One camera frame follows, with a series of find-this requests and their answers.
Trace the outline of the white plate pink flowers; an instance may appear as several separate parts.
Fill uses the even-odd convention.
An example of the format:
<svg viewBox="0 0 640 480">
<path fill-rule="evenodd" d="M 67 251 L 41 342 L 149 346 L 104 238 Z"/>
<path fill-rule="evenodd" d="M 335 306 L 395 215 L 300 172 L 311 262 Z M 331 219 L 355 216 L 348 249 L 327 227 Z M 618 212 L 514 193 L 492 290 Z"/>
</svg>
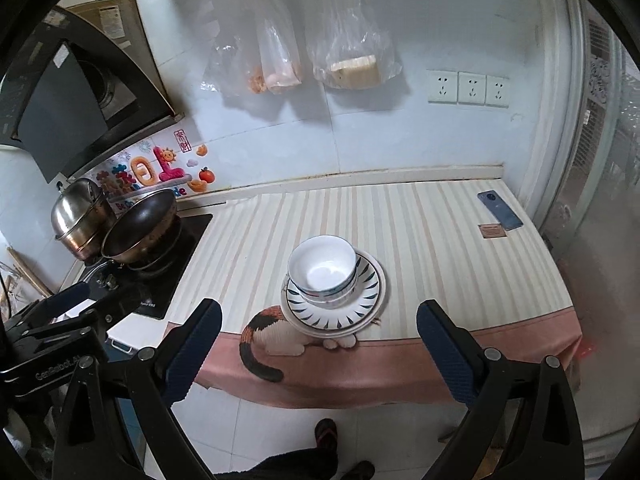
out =
<svg viewBox="0 0 640 480">
<path fill-rule="evenodd" d="M 356 250 L 355 273 L 333 296 L 312 298 L 285 277 L 281 310 L 296 330 L 311 337 L 335 339 L 355 335 L 382 314 L 386 304 L 386 275 L 373 256 Z"/>
</svg>

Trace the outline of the plain white bowl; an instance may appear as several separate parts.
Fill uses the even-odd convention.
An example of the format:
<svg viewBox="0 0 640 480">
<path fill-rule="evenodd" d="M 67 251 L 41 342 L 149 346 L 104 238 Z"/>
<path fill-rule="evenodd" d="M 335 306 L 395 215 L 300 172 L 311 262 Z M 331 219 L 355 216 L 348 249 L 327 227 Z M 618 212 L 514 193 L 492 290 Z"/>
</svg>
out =
<svg viewBox="0 0 640 480">
<path fill-rule="evenodd" d="M 351 282 L 335 290 L 328 290 L 327 292 L 304 292 L 303 289 L 299 288 L 292 280 L 289 280 L 288 284 L 286 285 L 286 290 L 294 296 L 298 296 L 299 293 L 302 292 L 303 294 L 311 297 L 326 298 L 344 294 L 344 292 L 350 292 L 351 290 L 354 290 L 355 287 L 356 281 L 352 280 Z"/>
</svg>

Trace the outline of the white bowl coloured dots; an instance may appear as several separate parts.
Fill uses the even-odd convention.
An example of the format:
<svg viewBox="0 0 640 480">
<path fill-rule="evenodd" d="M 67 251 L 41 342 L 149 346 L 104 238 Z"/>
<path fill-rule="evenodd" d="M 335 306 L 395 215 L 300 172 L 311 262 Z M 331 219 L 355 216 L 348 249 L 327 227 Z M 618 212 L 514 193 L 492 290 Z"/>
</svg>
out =
<svg viewBox="0 0 640 480">
<path fill-rule="evenodd" d="M 327 292 L 351 282 L 356 266 L 352 244 L 335 235 L 318 235 L 294 248 L 288 257 L 288 277 L 304 292 Z"/>
</svg>

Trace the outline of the white bowl red flowers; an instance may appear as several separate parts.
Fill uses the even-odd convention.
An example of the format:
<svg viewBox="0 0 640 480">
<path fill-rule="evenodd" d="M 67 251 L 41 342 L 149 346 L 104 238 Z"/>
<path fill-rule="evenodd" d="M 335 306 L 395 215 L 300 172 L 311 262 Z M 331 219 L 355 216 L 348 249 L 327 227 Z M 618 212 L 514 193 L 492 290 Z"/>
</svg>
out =
<svg viewBox="0 0 640 480">
<path fill-rule="evenodd" d="M 303 302 L 306 302 L 306 304 L 311 304 L 312 306 L 319 307 L 324 310 L 335 310 L 347 304 L 352 300 L 353 296 L 355 296 L 355 292 L 351 290 L 350 292 L 344 292 L 344 294 L 326 298 L 311 297 L 300 292 L 298 298 Z"/>
</svg>

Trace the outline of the black stove top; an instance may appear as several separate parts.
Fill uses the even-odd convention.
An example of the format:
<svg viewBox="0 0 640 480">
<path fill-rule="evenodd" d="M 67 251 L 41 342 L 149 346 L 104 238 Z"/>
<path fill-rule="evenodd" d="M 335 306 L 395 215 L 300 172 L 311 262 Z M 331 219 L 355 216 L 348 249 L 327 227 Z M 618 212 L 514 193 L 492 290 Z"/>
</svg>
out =
<svg viewBox="0 0 640 480">
<path fill-rule="evenodd" d="M 140 289 L 138 315 L 161 320 L 204 235 L 212 214 L 175 216 L 169 230 L 145 258 L 131 264 L 102 260 L 86 266 L 80 280 L 89 284 L 89 298 L 100 300 L 116 289 L 135 284 Z"/>
</svg>

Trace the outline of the steel pot with lid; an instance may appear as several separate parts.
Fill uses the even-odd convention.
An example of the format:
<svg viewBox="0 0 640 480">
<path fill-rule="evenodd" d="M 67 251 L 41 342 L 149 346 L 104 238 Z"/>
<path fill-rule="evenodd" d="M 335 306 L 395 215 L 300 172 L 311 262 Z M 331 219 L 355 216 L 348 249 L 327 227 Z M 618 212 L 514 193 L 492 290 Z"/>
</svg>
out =
<svg viewBox="0 0 640 480">
<path fill-rule="evenodd" d="M 62 188 L 51 211 L 55 239 L 82 262 L 101 257 L 104 237 L 115 222 L 102 188 L 87 178 Z"/>
</svg>

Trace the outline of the dark frying pan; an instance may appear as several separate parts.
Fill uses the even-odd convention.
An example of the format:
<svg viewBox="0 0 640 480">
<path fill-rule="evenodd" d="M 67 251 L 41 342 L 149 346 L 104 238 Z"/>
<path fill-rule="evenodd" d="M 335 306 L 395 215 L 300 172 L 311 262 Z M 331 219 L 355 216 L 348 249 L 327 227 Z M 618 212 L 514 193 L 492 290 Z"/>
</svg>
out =
<svg viewBox="0 0 640 480">
<path fill-rule="evenodd" d="M 177 200 L 168 188 L 143 197 L 107 231 L 101 256 L 119 264 L 148 258 L 174 223 L 176 213 Z"/>
</svg>

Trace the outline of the striped tablecloth with cat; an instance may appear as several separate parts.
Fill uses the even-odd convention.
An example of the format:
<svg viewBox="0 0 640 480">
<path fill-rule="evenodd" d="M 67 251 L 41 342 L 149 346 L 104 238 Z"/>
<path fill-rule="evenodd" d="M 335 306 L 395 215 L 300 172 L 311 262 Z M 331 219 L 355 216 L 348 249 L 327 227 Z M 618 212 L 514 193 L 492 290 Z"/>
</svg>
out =
<svg viewBox="0 0 640 480">
<path fill-rule="evenodd" d="M 270 193 L 213 211 L 166 314 L 183 323 L 203 298 L 221 305 L 222 331 L 198 381 L 278 408 L 363 408 L 445 400 L 448 389 L 416 330 L 433 299 L 484 347 L 508 358 L 568 363 L 582 329 L 560 271 L 533 222 L 502 237 L 480 193 L 518 200 L 499 179 L 359 185 Z M 349 311 L 364 326 L 351 349 L 308 347 L 301 356 L 256 358 L 280 382 L 252 374 L 240 358 L 242 330 L 291 295 L 286 264 L 296 246 L 336 235 L 360 250 L 361 292 Z"/>
</svg>

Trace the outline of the small brown card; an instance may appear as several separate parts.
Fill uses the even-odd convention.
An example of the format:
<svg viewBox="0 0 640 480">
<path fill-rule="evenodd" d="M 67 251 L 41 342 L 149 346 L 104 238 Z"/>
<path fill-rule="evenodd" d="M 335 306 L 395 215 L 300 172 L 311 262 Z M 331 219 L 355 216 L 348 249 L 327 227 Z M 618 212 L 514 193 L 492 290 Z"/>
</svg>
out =
<svg viewBox="0 0 640 480">
<path fill-rule="evenodd" d="M 494 238 L 506 237 L 506 230 L 500 223 L 486 223 L 478 226 L 480 234 L 485 240 L 493 240 Z"/>
</svg>

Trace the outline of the black range hood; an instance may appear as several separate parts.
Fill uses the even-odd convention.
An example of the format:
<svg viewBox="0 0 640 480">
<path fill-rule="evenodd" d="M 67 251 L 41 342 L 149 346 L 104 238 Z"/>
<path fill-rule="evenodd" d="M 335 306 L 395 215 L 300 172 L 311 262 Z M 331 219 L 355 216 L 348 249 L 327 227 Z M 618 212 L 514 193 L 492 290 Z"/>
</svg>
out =
<svg viewBox="0 0 640 480">
<path fill-rule="evenodd" d="M 44 180 L 84 174 L 178 120 L 137 0 L 55 6 L 1 84 L 1 143 L 27 152 Z"/>
</svg>

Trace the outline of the dark smartphone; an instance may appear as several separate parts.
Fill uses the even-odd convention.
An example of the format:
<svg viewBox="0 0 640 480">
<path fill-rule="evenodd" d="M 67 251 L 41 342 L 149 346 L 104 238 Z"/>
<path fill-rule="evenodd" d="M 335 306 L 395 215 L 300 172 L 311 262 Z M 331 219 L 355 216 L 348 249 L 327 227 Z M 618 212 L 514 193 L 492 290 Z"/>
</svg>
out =
<svg viewBox="0 0 640 480">
<path fill-rule="evenodd" d="M 521 218 L 495 190 L 479 192 L 477 198 L 506 231 L 512 231 L 524 226 Z"/>
</svg>

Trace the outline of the plastic bag with orange food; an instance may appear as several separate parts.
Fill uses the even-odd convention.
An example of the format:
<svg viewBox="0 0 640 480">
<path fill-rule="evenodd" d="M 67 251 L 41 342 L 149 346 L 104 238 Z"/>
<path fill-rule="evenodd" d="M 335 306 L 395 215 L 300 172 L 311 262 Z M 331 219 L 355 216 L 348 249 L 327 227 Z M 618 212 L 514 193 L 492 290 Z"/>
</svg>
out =
<svg viewBox="0 0 640 480">
<path fill-rule="evenodd" d="M 224 11 L 201 88 L 223 96 L 282 93 L 303 82 L 286 0 L 240 0 Z"/>
</svg>

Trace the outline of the plastic bag with bread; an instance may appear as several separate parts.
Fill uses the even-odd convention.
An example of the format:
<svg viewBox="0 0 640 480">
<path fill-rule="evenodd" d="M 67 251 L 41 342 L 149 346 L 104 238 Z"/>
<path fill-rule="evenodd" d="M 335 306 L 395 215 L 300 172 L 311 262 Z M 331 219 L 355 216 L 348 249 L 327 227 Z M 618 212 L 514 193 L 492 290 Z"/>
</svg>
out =
<svg viewBox="0 0 640 480">
<path fill-rule="evenodd" d="M 390 33 L 363 0 L 307 0 L 305 41 L 314 78 L 335 90 L 367 90 L 401 73 Z"/>
</svg>

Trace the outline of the colourful wall sticker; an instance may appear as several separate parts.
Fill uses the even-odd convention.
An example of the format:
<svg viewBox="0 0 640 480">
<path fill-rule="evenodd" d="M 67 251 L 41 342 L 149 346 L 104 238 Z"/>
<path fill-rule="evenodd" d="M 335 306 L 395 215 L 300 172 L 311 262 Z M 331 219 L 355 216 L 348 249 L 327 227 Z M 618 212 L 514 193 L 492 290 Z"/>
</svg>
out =
<svg viewBox="0 0 640 480">
<path fill-rule="evenodd" d="M 216 182 L 213 153 L 186 119 L 124 148 L 85 177 L 117 212 L 165 188 L 180 200 L 209 192 Z"/>
</svg>

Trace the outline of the white wall socket panel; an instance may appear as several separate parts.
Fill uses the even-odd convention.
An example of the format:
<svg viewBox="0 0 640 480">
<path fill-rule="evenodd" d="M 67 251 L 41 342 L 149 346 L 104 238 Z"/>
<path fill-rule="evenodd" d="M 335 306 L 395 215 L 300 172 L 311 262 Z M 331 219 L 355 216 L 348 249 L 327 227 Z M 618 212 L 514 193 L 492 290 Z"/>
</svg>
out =
<svg viewBox="0 0 640 480">
<path fill-rule="evenodd" d="M 501 76 L 429 70 L 427 99 L 430 103 L 508 108 L 511 81 Z"/>
</svg>

